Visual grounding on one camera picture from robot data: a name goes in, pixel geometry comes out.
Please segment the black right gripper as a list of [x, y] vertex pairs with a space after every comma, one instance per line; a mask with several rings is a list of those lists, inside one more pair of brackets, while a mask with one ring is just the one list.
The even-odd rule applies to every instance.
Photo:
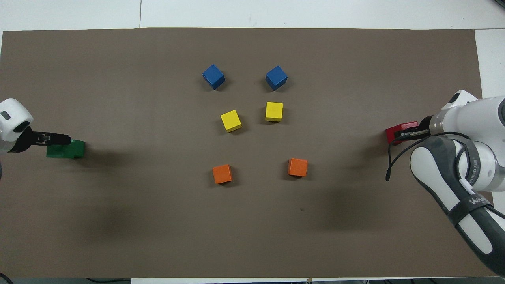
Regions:
[[400, 142], [403, 140], [420, 140], [423, 139], [424, 137], [428, 137], [431, 135], [430, 131], [430, 121], [432, 117], [425, 117], [423, 118], [417, 127], [414, 127], [409, 130], [409, 137], [406, 139], [404, 138], [408, 132], [407, 131], [395, 131], [394, 132], [394, 141], [395, 142]]

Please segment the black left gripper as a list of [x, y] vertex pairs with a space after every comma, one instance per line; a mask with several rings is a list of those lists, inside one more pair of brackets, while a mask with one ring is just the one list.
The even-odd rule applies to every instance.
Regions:
[[38, 131], [33, 131], [31, 127], [27, 127], [20, 135], [20, 152], [26, 151], [31, 146], [52, 146], [52, 145], [69, 145], [71, 137], [66, 134], [48, 134]]

